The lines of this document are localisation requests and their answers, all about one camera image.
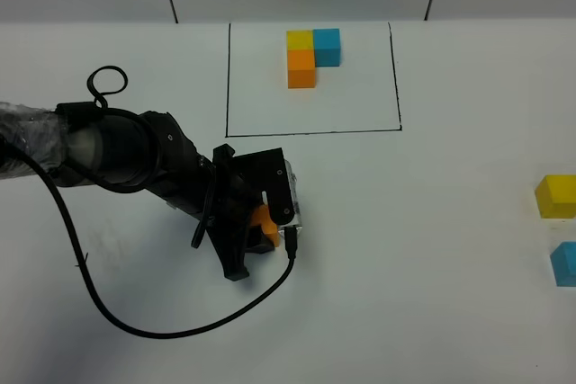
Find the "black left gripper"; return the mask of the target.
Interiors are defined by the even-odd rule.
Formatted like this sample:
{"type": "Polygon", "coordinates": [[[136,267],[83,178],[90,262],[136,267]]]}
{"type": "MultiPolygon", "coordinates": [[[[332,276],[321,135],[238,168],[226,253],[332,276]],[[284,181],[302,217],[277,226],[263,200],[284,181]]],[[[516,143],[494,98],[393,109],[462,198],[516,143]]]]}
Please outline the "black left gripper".
{"type": "Polygon", "coordinates": [[[262,204],[269,207],[272,221],[278,226],[293,218],[293,202],[282,149],[272,148],[236,156],[224,144],[216,147],[212,161],[203,164],[211,174],[207,201],[202,210],[197,236],[209,228],[209,238],[220,260],[224,277],[240,281],[249,276],[244,264],[247,254],[266,254],[275,244],[260,226],[250,226],[252,213],[262,204]],[[234,211],[248,214],[248,226],[216,225],[217,215],[231,216],[234,211]]]}

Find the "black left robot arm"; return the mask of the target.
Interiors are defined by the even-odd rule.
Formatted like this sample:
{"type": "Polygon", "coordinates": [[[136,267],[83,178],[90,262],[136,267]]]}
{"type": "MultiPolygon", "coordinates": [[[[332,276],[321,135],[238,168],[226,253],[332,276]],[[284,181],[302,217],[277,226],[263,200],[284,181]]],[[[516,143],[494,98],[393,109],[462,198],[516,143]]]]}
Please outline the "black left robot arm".
{"type": "Polygon", "coordinates": [[[295,180],[281,149],[239,156],[221,145],[206,157],[167,113],[3,103],[1,143],[20,149],[59,187],[146,190],[192,216],[192,247],[209,238],[232,281],[248,276],[246,254],[272,251],[285,228],[300,226],[295,180]]]}

